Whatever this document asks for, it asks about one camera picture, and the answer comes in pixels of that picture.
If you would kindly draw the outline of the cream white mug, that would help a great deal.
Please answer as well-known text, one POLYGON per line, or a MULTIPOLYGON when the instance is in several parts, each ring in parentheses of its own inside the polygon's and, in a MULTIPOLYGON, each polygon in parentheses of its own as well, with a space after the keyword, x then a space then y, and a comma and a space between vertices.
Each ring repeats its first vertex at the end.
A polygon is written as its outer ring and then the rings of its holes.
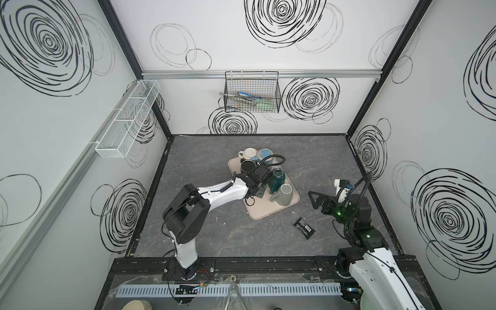
POLYGON ((244 160, 252 160, 258 157, 258 150, 252 147, 238 152, 238 157, 244 160))

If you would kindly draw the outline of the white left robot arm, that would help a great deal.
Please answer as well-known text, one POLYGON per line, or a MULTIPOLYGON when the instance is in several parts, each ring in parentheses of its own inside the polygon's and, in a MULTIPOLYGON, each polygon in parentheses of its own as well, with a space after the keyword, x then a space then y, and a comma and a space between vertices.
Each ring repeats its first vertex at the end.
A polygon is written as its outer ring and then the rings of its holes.
POLYGON ((178 265, 188 271, 197 264, 195 238, 210 211, 232 201, 252 198, 272 176, 272 170, 260 164, 247 173, 233 173, 230 180, 210 187, 195 187, 191 183, 183 186, 163 213, 178 265))

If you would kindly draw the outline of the beige plastic tray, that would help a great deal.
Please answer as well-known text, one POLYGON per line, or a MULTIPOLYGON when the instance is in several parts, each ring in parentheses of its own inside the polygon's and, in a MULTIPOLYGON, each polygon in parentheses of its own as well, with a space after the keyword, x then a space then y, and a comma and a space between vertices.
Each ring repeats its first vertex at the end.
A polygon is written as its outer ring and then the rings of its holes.
MULTIPOLYGON (((237 159, 231 159, 228 161, 229 170, 232 173, 235 173, 238 176, 241 173, 240 164, 244 161, 237 157, 237 159)), ((272 171, 276 168, 281 168, 281 165, 285 162, 285 159, 282 156, 268 156, 262 161, 259 161, 258 158, 253 158, 252 161, 255 161, 258 165, 264 164, 272 171)), ((292 184, 291 180, 287 176, 285 172, 285 182, 293 187, 293 199, 289 206, 292 206, 300 201, 300 195, 295 189, 295 186, 292 184)), ((260 188, 258 193, 255 196, 244 198, 245 206, 247 208, 249 216, 254 220, 260 220, 264 217, 267 217, 271 214, 279 212, 287 207, 280 206, 276 202, 271 202, 269 199, 272 195, 269 193, 269 183, 260 188)))

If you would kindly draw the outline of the black mug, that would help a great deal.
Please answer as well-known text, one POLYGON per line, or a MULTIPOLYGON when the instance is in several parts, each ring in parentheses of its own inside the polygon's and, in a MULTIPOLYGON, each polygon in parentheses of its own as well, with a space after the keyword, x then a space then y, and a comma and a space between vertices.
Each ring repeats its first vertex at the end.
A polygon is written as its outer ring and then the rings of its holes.
POLYGON ((241 172, 247 175, 253 173, 256 167, 257 167, 257 163, 252 160, 244 160, 240 164, 241 172))

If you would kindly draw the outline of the light green plate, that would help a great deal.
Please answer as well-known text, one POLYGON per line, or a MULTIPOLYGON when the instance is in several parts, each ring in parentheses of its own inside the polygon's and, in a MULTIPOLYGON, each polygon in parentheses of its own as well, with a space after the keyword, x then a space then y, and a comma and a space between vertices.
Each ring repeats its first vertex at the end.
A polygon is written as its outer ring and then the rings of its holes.
POLYGON ((368 297, 365 294, 363 294, 360 297, 360 310, 369 310, 369 307, 370 307, 370 304, 369 304, 368 297))

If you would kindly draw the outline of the dark green mug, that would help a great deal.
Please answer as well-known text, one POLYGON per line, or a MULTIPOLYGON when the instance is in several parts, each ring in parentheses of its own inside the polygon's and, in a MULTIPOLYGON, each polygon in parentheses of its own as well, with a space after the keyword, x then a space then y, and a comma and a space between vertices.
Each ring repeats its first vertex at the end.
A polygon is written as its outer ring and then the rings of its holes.
POLYGON ((281 168, 274 169, 272 173, 273 175, 269 181, 269 193, 271 195, 278 191, 285 182, 285 172, 281 168))

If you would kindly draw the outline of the beige round object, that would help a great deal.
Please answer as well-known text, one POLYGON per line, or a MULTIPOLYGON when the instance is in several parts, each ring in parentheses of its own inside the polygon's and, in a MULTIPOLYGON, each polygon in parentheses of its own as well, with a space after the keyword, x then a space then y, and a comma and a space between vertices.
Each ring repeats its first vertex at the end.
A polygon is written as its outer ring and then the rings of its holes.
POLYGON ((147 300, 132 300, 126 303, 122 310, 152 310, 152 305, 147 300))

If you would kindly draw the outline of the black snack packet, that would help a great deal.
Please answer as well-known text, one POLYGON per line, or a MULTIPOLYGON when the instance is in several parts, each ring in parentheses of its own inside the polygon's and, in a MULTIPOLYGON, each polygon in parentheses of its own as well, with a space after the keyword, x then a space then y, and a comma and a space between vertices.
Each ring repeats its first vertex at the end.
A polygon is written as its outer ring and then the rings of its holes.
POLYGON ((297 228, 306 240, 309 240, 314 234, 315 230, 303 218, 299 218, 293 226, 297 228))

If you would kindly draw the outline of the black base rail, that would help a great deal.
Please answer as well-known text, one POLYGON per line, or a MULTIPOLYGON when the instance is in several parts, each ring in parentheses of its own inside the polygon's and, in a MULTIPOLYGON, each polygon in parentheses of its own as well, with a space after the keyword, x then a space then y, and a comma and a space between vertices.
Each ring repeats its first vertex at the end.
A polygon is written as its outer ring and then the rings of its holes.
POLYGON ((160 275, 169 280, 216 280, 221 275, 305 274, 323 280, 340 280, 347 272, 334 256, 319 257, 200 257, 187 271, 173 257, 117 258, 109 277, 118 275, 160 275))

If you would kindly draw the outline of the blue butterfly mug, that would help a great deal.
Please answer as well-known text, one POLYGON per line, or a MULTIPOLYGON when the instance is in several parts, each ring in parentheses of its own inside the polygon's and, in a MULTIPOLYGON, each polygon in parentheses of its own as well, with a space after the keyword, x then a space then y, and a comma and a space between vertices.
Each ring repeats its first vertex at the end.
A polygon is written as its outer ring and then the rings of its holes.
POLYGON ((258 150, 258 153, 257 153, 257 157, 258 157, 259 161, 262 161, 266 157, 272 156, 272 155, 273 155, 273 152, 269 149, 260 149, 260 150, 258 150))

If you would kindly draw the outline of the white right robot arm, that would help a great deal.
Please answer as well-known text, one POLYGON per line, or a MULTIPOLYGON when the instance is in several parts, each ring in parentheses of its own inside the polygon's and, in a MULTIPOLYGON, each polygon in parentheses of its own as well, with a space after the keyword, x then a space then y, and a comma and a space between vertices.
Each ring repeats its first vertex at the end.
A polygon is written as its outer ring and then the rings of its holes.
POLYGON ((400 271, 382 233, 371 224, 371 205, 365 196, 337 197, 310 191, 314 209, 343 225, 349 247, 338 251, 335 269, 353 278, 375 309, 424 309, 400 271))

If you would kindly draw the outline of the grey mug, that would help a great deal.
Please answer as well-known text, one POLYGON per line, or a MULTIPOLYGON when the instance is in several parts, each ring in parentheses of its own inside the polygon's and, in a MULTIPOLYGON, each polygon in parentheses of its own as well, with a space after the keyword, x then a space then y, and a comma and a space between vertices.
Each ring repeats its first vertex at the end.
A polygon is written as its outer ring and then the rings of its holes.
POLYGON ((271 202, 276 202, 280 206, 287 207, 291 204, 293 199, 293 187, 288 183, 282 184, 278 191, 276 191, 271 197, 271 202))

